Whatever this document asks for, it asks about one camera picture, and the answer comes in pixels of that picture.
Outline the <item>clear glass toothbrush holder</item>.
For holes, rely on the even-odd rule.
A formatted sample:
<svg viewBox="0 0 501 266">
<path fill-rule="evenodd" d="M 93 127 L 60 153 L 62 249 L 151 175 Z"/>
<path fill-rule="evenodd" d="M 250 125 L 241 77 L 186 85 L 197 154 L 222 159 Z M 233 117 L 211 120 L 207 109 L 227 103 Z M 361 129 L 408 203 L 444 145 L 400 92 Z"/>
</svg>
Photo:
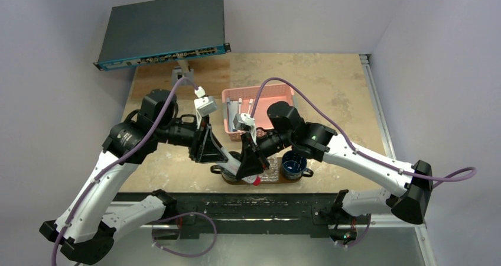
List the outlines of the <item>clear glass toothbrush holder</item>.
<svg viewBox="0 0 501 266">
<path fill-rule="evenodd" d="M 267 158 L 269 167 L 260 174 L 261 183 L 276 183 L 279 180 L 279 159 L 276 155 Z"/>
</svg>

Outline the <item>dark grey mug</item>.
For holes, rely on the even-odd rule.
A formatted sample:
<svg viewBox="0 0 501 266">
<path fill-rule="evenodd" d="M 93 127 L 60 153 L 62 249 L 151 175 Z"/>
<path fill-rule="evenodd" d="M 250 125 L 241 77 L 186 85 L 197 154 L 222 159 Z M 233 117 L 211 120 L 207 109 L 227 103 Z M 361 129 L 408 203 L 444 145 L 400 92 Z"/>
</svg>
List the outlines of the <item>dark grey mug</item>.
<svg viewBox="0 0 501 266">
<path fill-rule="evenodd" d="M 236 183 L 239 180 L 236 178 L 236 174 L 240 167 L 240 153 L 237 151 L 230 151 L 232 159 L 228 163 L 224 163 L 223 166 L 212 165 L 210 167 L 210 172 L 213 174 L 219 174 L 222 178 L 229 183 Z"/>
</svg>

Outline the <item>oval wooden tray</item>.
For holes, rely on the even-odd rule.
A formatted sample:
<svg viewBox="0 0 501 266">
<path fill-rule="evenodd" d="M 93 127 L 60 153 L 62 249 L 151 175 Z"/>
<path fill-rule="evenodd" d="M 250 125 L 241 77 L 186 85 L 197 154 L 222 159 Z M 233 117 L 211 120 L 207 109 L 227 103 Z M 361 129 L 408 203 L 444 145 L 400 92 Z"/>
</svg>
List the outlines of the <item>oval wooden tray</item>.
<svg viewBox="0 0 501 266">
<path fill-rule="evenodd" d="M 280 163 L 281 163 L 281 160 L 282 160 L 282 157 L 278 157 L 279 159 L 279 180 L 278 182 L 276 183 L 261 183 L 261 184 L 288 184 L 288 183 L 296 183 L 296 182 L 299 182 L 301 179 L 299 180 L 287 180 L 285 179 L 281 174 L 280 174 Z M 229 183 L 227 181 L 225 181 L 226 183 L 228 184 L 231 184 L 231 185 L 246 185 L 247 183 L 244 183 L 242 181 L 239 181 L 237 183 Z"/>
</svg>

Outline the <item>dark blue mug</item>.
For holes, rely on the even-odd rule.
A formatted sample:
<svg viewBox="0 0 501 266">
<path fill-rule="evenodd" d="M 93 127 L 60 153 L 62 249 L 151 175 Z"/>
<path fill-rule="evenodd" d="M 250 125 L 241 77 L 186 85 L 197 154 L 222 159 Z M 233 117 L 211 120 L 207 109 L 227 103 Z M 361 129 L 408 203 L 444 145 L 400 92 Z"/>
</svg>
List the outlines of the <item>dark blue mug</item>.
<svg viewBox="0 0 501 266">
<path fill-rule="evenodd" d="M 310 178 L 314 172 L 307 167 L 307 159 L 294 151 L 287 151 L 280 163 L 280 174 L 287 180 Z"/>
</svg>

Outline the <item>blue capped toothpaste tube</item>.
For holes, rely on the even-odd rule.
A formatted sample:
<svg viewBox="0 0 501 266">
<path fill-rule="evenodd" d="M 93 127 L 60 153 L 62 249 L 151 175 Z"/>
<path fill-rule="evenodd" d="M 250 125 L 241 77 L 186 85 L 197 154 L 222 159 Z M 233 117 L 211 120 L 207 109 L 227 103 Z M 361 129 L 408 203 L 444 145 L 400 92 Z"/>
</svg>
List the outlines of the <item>blue capped toothpaste tube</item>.
<svg viewBox="0 0 501 266">
<path fill-rule="evenodd" d="M 239 102 L 238 101 L 229 101 L 227 103 L 228 110 L 228 123 L 229 123 L 229 131 L 236 132 L 235 128 L 235 117 L 239 114 Z"/>
</svg>

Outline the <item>pink plastic basket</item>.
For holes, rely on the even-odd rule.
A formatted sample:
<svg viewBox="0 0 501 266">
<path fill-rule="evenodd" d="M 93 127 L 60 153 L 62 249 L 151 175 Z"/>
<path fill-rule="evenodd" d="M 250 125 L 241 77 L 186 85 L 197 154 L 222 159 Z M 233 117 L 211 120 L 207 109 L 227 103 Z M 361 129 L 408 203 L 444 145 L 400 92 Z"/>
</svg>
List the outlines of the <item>pink plastic basket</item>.
<svg viewBox="0 0 501 266">
<path fill-rule="evenodd" d="M 247 113 L 249 99 L 254 99 L 252 110 L 256 106 L 254 114 L 256 126 L 259 128 L 258 136 L 264 135 L 264 130 L 272 129 L 273 126 L 267 116 L 267 109 L 274 103 L 284 101 L 287 104 L 294 106 L 294 90 L 285 84 L 265 85 L 258 103 L 255 102 L 259 86 L 252 87 L 239 87 L 233 89 L 225 89 L 222 91 L 223 102 L 223 125 L 225 132 L 231 141 L 240 140 L 240 131 L 230 132 L 228 123 L 228 110 L 227 103 L 229 101 L 238 101 L 239 98 L 243 99 L 242 113 Z"/>
</svg>

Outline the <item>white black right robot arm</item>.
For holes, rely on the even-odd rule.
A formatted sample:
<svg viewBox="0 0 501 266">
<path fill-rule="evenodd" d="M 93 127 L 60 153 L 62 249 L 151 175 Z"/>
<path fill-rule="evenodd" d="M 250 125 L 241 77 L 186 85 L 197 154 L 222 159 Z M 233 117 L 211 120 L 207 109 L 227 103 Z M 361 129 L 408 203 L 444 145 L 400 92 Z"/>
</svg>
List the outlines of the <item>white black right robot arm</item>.
<svg viewBox="0 0 501 266">
<path fill-rule="evenodd" d="M 262 137 L 257 136 L 255 120 L 248 113 L 238 114 L 233 120 L 244 132 L 236 179 L 258 185 L 258 175 L 269 167 L 268 157 L 290 147 L 306 159 L 343 167 L 380 185 L 380 190 L 370 192 L 340 191 L 331 208 L 336 221 L 345 223 L 354 216 L 388 210 L 404 222 L 424 222 L 433 190 L 428 163 L 393 160 L 353 144 L 340 129 L 306 122 L 296 107 L 284 101 L 272 104 L 267 116 L 272 129 Z"/>
</svg>

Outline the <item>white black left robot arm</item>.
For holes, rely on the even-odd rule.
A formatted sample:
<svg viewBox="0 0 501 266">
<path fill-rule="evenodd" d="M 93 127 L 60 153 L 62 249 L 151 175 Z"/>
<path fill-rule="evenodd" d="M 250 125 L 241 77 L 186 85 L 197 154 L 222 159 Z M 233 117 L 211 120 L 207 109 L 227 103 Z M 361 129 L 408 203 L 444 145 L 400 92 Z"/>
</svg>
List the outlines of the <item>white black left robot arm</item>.
<svg viewBox="0 0 501 266">
<path fill-rule="evenodd" d="M 108 254 L 116 241 L 150 222 L 179 223 L 183 214 L 177 200 L 158 189 L 142 201 L 107 215 L 124 182 L 160 143 L 187 147 L 196 163 L 213 163 L 236 174 L 240 161 L 212 132 L 209 116 L 217 104 L 202 87 L 194 91 L 193 122 L 176 116 L 174 90 L 153 90 L 141 107 L 115 125 L 103 143 L 97 163 L 70 206 L 55 220 L 44 222 L 40 233 L 53 243 L 51 264 L 62 253 L 78 264 L 93 265 Z"/>
</svg>

